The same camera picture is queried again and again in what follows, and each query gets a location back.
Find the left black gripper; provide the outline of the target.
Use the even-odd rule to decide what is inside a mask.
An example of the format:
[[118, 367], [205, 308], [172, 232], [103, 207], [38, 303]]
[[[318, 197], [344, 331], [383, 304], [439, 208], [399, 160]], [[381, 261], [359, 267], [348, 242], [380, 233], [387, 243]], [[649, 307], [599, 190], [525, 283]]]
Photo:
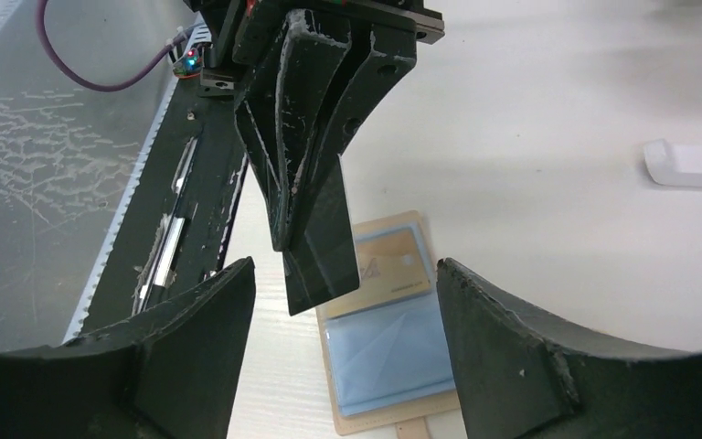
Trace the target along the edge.
[[[232, 98], [266, 48], [235, 102], [235, 122], [265, 198], [272, 248], [295, 251], [340, 155], [415, 67], [417, 40], [444, 36], [442, 13], [423, 1], [186, 4], [209, 32], [199, 96]], [[405, 30], [352, 31], [346, 17]]]

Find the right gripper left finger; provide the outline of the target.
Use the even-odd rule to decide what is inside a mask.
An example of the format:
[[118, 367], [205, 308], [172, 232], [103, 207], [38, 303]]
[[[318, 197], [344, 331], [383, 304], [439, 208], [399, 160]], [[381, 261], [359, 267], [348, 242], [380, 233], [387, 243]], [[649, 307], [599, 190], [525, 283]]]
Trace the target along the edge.
[[67, 342], [124, 355], [112, 402], [84, 437], [226, 437], [255, 293], [255, 263], [242, 258], [161, 304]]

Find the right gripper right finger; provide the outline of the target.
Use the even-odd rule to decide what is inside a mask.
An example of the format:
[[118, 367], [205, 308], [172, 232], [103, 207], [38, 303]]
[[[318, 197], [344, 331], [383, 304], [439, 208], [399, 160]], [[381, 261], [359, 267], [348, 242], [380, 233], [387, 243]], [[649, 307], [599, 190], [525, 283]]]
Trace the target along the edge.
[[469, 437], [655, 438], [680, 424], [668, 349], [572, 323], [452, 258], [437, 287]]

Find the beige card holder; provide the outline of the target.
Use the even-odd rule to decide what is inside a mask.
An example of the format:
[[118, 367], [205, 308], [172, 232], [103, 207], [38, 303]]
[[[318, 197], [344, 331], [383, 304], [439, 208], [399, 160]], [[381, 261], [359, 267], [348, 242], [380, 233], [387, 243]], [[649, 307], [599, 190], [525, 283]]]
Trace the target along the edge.
[[430, 415], [460, 407], [436, 292], [436, 261], [422, 215], [409, 210], [358, 223], [364, 234], [415, 222], [431, 255], [427, 293], [327, 319], [316, 311], [335, 431], [358, 434], [392, 425], [427, 438]]

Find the gold striped card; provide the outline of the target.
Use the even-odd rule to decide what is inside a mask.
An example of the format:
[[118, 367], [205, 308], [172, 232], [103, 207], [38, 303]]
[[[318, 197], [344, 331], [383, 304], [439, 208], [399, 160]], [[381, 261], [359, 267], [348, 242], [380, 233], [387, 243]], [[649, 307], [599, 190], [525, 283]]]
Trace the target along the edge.
[[430, 251], [417, 223], [364, 234], [356, 239], [360, 286], [322, 307], [336, 318], [431, 289]]

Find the white pole base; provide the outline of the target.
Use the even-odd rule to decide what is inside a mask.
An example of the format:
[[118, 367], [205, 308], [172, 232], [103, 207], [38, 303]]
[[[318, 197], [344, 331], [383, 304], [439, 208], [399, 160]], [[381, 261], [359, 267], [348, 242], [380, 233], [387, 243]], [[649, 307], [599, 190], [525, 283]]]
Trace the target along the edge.
[[656, 184], [702, 189], [702, 145], [657, 139], [643, 146], [643, 159]]

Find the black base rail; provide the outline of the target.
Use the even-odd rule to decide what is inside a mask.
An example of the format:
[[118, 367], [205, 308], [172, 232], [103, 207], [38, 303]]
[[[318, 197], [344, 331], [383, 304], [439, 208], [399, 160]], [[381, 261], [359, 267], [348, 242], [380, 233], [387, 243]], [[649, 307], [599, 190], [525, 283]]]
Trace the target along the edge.
[[66, 337], [134, 316], [221, 271], [247, 165], [231, 97], [199, 77], [170, 80]]

